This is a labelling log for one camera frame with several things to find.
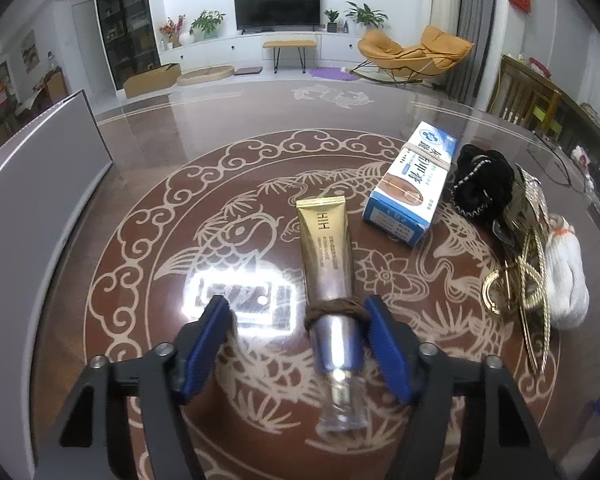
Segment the blue gripper pad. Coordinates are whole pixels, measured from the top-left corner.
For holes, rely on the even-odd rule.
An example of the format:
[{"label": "blue gripper pad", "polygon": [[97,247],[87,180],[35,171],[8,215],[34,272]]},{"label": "blue gripper pad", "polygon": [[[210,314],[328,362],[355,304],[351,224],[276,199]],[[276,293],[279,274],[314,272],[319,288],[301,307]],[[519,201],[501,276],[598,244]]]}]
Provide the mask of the blue gripper pad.
[{"label": "blue gripper pad", "polygon": [[185,325],[175,345],[178,349],[180,373],[177,393],[188,402],[200,393],[216,360],[220,345],[231,325],[229,303],[222,296],[212,297],[200,319]]},{"label": "blue gripper pad", "polygon": [[413,330],[396,321],[380,296],[369,296],[365,308],[371,314],[368,339],[389,391],[408,404],[414,391],[414,366],[419,340]]}]

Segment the flower vase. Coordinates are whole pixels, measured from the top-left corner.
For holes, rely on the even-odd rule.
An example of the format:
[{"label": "flower vase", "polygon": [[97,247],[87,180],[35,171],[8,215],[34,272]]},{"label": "flower vase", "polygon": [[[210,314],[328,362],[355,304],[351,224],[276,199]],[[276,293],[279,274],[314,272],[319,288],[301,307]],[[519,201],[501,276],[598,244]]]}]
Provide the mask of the flower vase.
[{"label": "flower vase", "polygon": [[180,34],[180,36],[178,38],[179,38],[180,44],[182,46],[187,46],[187,45],[193,43],[193,36],[191,34],[189,34],[188,32],[183,32],[182,34]]}]

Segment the white glove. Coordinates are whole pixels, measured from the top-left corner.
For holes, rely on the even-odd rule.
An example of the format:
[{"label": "white glove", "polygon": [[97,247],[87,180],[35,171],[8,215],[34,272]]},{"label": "white glove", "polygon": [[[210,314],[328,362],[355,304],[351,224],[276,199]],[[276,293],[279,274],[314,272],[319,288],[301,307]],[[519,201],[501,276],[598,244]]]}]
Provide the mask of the white glove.
[{"label": "white glove", "polygon": [[546,294],[551,326],[568,330],[580,326],[589,309],[589,291],[584,280],[580,244],[569,223],[549,215],[551,233],[544,248]]}]

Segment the cosmetic tube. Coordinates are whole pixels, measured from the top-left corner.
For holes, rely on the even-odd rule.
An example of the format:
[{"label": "cosmetic tube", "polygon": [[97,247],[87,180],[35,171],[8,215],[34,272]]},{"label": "cosmetic tube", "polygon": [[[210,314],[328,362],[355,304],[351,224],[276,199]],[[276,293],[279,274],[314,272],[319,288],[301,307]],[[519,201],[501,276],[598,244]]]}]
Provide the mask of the cosmetic tube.
[{"label": "cosmetic tube", "polygon": [[309,327],[314,369],[324,391],[316,431],[365,428],[362,330],[355,318],[337,313],[337,300],[353,296],[346,200],[341,196],[298,200],[296,208],[307,309],[320,305],[327,312]]}]

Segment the blue and white box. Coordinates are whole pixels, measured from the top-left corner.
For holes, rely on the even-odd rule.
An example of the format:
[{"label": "blue and white box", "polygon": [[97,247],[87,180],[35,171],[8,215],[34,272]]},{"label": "blue and white box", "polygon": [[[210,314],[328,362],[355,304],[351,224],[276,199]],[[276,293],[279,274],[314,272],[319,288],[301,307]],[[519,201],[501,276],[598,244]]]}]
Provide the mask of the blue and white box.
[{"label": "blue and white box", "polygon": [[429,229],[457,143],[421,122],[371,192],[363,218],[415,245]]}]

